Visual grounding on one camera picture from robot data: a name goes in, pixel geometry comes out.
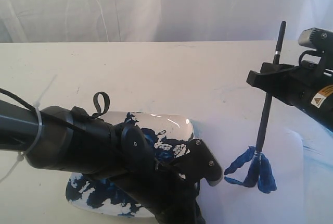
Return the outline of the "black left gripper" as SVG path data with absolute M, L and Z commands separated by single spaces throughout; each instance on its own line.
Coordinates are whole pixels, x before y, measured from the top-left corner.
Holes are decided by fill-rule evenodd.
M 190 154 L 174 160 L 157 158 L 149 133 L 137 125 L 123 123 L 116 133 L 126 171 L 110 181 L 148 209 L 158 223 L 205 223 L 196 200 L 203 176 L 182 167 Z

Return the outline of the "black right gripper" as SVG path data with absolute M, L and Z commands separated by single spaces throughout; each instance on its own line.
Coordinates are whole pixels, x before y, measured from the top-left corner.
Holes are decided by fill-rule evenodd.
M 328 106 L 328 71 L 313 62 L 263 63 L 260 73 L 249 71 L 247 83 L 295 107 Z

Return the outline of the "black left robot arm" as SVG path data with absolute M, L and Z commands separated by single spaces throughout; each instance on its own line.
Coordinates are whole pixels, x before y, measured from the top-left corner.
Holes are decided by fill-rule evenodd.
M 158 223 L 204 223 L 197 202 L 203 142 L 181 115 L 1 101 L 1 149 L 36 169 L 69 172 L 66 199 L 81 209 Z

